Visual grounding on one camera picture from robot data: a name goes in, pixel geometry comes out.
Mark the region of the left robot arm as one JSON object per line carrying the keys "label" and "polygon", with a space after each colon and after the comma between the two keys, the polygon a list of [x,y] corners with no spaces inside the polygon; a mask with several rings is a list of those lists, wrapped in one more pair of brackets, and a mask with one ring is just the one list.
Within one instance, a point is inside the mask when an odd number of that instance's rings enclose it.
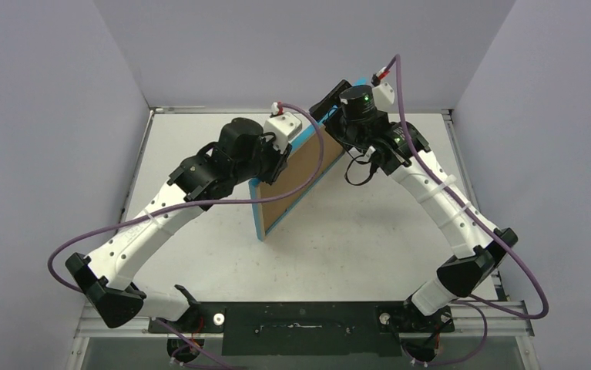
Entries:
{"label": "left robot arm", "polygon": [[155,289],[134,281],[140,268],[183,226],[210,208],[211,200],[232,194],[239,183],[257,178],[272,184],[287,166],[292,140],[302,122],[290,113],[264,123],[232,119],[218,140],[184,159],[156,196],[104,245],[65,262],[79,288],[108,328],[137,316],[163,318],[178,331],[198,322],[199,302],[184,286]]}

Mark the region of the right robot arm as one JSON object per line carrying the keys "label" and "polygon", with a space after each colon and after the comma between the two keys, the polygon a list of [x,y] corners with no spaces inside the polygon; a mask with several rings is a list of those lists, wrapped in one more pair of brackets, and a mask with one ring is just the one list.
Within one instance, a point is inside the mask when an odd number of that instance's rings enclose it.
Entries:
{"label": "right robot arm", "polygon": [[308,112],[344,149],[368,156],[371,171],[381,170],[406,189],[447,240],[451,257],[404,302],[406,325],[421,331],[450,302],[473,293],[501,264],[506,252],[498,239],[513,247],[518,237],[478,215],[426,138],[411,123],[394,122],[378,108],[377,90],[341,80]]}

